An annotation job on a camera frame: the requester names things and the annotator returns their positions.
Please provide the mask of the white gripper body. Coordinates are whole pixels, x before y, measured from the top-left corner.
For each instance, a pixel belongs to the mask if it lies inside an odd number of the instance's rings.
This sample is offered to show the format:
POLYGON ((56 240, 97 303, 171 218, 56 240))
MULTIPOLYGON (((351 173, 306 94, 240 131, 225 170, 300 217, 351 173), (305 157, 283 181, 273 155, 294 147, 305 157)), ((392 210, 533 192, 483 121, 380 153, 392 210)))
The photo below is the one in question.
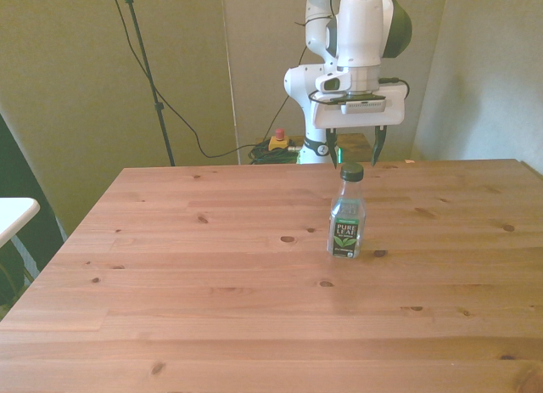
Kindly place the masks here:
POLYGON ((317 92, 312 102, 312 125, 317 129, 399 125, 405 116, 405 85, 382 85, 375 94, 384 99, 332 104, 327 98, 339 98, 338 94, 317 92))

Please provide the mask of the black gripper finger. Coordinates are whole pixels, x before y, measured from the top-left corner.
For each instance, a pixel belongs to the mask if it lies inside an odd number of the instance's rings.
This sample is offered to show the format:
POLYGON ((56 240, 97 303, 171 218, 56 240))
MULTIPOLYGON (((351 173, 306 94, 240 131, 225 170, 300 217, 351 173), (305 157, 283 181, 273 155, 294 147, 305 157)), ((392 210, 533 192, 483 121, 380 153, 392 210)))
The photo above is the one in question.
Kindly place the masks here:
POLYGON ((326 130, 326 139, 328 153, 330 155, 331 161, 334 167, 338 165, 338 155, 337 155, 337 131, 335 128, 326 130))
POLYGON ((372 147, 372 158, 371 163, 373 166, 376 165, 378 162, 378 158, 382 152, 384 142, 387 135, 387 127, 386 126, 375 126, 374 130, 374 145, 372 147))

